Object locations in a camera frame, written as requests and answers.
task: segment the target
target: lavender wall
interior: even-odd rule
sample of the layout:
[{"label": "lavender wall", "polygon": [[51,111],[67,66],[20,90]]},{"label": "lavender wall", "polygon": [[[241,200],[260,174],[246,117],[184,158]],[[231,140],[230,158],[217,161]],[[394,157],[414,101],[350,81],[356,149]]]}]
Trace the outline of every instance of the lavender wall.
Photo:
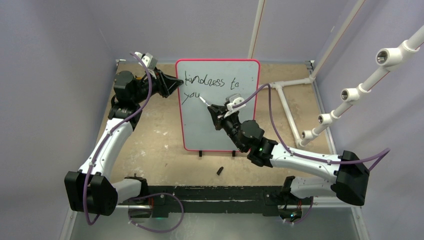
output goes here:
[{"label": "lavender wall", "polygon": [[246,58],[258,0],[90,0],[117,59],[149,52],[160,61]]},{"label": "lavender wall", "polygon": [[[343,88],[357,86],[377,69],[379,49],[397,47],[424,24],[423,9],[421,0],[379,1],[372,8],[338,60],[317,76],[327,112],[342,102]],[[362,208],[371,239],[422,239],[424,234],[423,62],[421,50],[331,127],[339,152],[367,157],[392,149],[371,172]]]},{"label": "lavender wall", "polygon": [[348,0],[266,0],[254,57],[260,61],[316,59]]},{"label": "lavender wall", "polygon": [[84,1],[0,2],[1,239],[58,239],[116,64]]}]

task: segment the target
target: black bracket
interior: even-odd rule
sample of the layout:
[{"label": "black bracket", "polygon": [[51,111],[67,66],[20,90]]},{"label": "black bracket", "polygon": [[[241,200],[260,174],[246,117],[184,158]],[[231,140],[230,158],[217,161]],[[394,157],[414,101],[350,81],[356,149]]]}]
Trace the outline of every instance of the black bracket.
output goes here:
[{"label": "black bracket", "polygon": [[[278,196],[281,186],[149,186],[149,193],[173,194],[183,204],[185,213],[262,214],[279,216],[278,197],[267,199],[267,194]],[[155,196],[153,218],[166,218],[169,213],[180,213],[180,205],[171,196]],[[124,205],[137,205],[125,201]]]}]

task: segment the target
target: white wall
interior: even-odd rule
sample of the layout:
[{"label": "white wall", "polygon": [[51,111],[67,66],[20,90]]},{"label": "white wall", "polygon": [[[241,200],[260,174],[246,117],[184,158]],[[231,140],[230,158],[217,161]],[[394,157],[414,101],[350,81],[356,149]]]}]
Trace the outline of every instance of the white wall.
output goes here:
[{"label": "white wall", "polygon": [[82,0],[0,2],[1,239],[58,239],[116,64]]},{"label": "white wall", "polygon": [[[337,61],[317,76],[327,112],[341,103],[343,88],[357,86],[377,69],[379,49],[397,47],[424,24],[423,9],[421,0],[385,0],[372,8]],[[371,239],[423,238],[423,62],[421,49],[331,127],[339,152],[364,158],[391,148],[371,172],[362,208]]]},{"label": "white wall", "polygon": [[348,0],[266,0],[254,58],[315,60]]}]

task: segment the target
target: pipe fitting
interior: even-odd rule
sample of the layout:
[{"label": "pipe fitting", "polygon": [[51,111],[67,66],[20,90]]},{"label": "pipe fitting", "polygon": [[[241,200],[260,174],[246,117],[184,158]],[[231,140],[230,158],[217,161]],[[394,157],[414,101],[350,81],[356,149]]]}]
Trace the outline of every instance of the pipe fitting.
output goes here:
[{"label": "pipe fitting", "polygon": [[375,56],[375,61],[383,67],[391,67],[402,62],[402,52],[399,48],[382,48]]},{"label": "pipe fitting", "polygon": [[340,97],[343,102],[349,103],[351,105],[357,104],[358,101],[365,95],[371,92],[362,88],[362,83],[359,84],[356,88],[345,88],[341,91]]},{"label": "pipe fitting", "polygon": [[306,130],[302,132],[302,139],[313,139],[314,135],[311,130]]},{"label": "pipe fitting", "polygon": [[329,113],[318,115],[318,123],[321,125],[330,125],[333,123],[333,119]]}]

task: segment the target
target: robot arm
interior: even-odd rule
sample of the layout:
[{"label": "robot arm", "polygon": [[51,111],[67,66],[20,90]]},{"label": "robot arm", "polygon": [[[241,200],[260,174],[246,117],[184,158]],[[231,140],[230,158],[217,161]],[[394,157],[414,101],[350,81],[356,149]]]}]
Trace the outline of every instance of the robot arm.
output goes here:
[{"label": "robot arm", "polygon": [[[156,59],[149,53],[135,53],[147,67],[152,76],[151,94],[159,94],[164,98],[169,97],[180,85],[182,80],[164,74],[156,68]],[[130,176],[123,181],[111,184],[112,168],[125,141],[135,130],[142,112],[129,121],[121,124],[114,132],[111,129],[127,117],[140,109],[139,103],[146,100],[149,92],[147,76],[137,77],[130,71],[121,71],[115,76],[113,85],[115,96],[111,100],[112,108],[108,114],[106,128],[96,147],[79,168],[78,171],[69,171],[64,179],[66,193],[70,208],[73,211],[83,212],[84,181],[89,167],[92,174],[89,176],[87,187],[87,210],[92,214],[109,216],[115,210],[117,203],[139,195],[145,195],[148,190],[147,181],[142,177]],[[97,161],[92,164],[92,158],[100,147],[100,142],[107,139],[99,150]]]},{"label": "robot arm", "polygon": [[[236,103],[243,102],[240,94],[227,97],[224,105],[207,105],[217,131],[224,129],[235,146],[248,153],[247,158],[259,167],[290,168],[317,177],[286,178],[283,190],[292,196],[303,199],[310,196],[337,196],[340,200],[356,205],[364,205],[370,172],[363,163],[334,164],[334,162],[352,161],[359,158],[352,152],[344,151],[343,155],[318,154],[289,147],[287,151],[281,143],[264,137],[265,131],[255,120],[239,121],[239,109],[232,109]],[[328,163],[310,158],[325,159]]]}]

